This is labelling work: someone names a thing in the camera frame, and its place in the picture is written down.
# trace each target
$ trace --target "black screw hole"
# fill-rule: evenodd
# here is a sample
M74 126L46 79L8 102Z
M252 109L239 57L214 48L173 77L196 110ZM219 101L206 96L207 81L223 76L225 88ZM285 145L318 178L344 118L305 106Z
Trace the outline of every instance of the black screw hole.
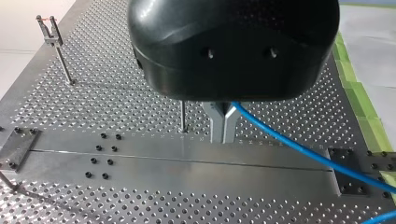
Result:
M215 51L211 48L203 48L201 49L201 56L208 58L208 59L213 59L215 57Z
M278 56L278 54L279 54L279 50L276 48L273 48L273 47L265 49L263 52L264 57L269 58L269 59L276 58Z

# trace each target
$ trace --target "screw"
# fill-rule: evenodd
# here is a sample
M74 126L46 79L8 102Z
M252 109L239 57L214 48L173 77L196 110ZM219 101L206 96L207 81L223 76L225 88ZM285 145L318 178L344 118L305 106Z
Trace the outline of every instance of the screw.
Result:
M15 162L10 162L10 163L8 164L8 166L9 166L9 168L11 168L11 169L17 168L17 164L16 164Z
M85 177L87 177L87 178L91 178L91 177L92 177L92 174L91 174L91 172L87 172L87 173L85 173Z
M346 192L347 191L347 186L341 187L341 192Z
M390 196L389 193L386 191L382 193L382 197L384 198L389 198L389 196Z
M359 193L364 193L364 187L359 187L359 188L358 188L358 192L359 192Z

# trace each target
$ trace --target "clamp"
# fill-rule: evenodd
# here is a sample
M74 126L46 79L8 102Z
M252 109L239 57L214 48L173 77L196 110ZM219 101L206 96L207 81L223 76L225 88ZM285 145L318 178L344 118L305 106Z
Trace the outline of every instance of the clamp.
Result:
M202 108L210 117L210 142L233 143L241 113L230 103L203 102Z
M62 40L61 33L59 32L55 18L53 16L49 17L50 23L52 25L52 33L50 33L49 28L43 22L48 19L41 19L40 15L38 15L35 19L38 21L38 25L40 26L41 32L44 35L44 42L48 45L51 45L52 47L55 47L58 59L61 62L62 68L64 69L64 75L66 76L67 83L69 85L75 84L75 80L70 77L69 70L67 69L66 63L64 61L64 56L61 53L61 45L63 45L64 42Z

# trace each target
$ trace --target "metal bar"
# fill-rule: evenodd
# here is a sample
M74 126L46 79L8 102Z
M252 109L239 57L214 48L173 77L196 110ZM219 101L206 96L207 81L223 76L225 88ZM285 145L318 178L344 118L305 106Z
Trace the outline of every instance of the metal bar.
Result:
M13 185L9 179L0 171L0 179L11 189L16 189L18 185Z
M235 139L236 122L240 117L241 113L239 113L234 106L232 106L225 115L223 143L233 143Z
M62 68L64 69L64 75L66 76L67 83L68 83L69 85L73 85L75 82L74 82L74 80L70 77L69 70L67 69L66 63L65 63L65 61L64 61L64 56L63 56L62 53L61 53L61 48L55 47L55 49L56 49L56 53L58 54L59 61L60 61L61 64L62 64Z
M180 101L180 132L181 133L186 133L187 132L187 127L186 127L186 102L185 101Z
M210 117L210 142L222 143L224 132L224 113L215 102L203 102L202 108Z
M61 46L64 44L62 41L61 33L59 32L58 25L56 24L55 18L53 16L49 17L50 23L52 24L51 30L52 35L54 37L58 37L58 42L56 43L57 46Z
M44 38L51 38L51 34L49 31L49 28L44 24L44 22L41 20L41 16L38 15L35 17L35 19L38 22L38 25L40 26L41 32L43 33Z

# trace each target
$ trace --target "metal plate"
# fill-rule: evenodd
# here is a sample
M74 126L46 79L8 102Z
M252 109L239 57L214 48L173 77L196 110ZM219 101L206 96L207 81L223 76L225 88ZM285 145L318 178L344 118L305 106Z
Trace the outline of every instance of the metal plate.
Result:
M27 179L22 190L0 187L4 221L361 223L393 208L390 199L339 198L329 172L108 156L90 164L90 155L47 152L31 157L18 175Z
M39 135L39 130L15 128L0 148L0 170L17 172Z
M352 149L339 149L329 148L328 150L332 161L338 164L349 167L355 171L361 172L359 166L359 159ZM333 172L334 179L337 182L339 193L342 195L368 195L371 193L369 186L359 181L358 179L352 178L348 175L344 175L338 171Z

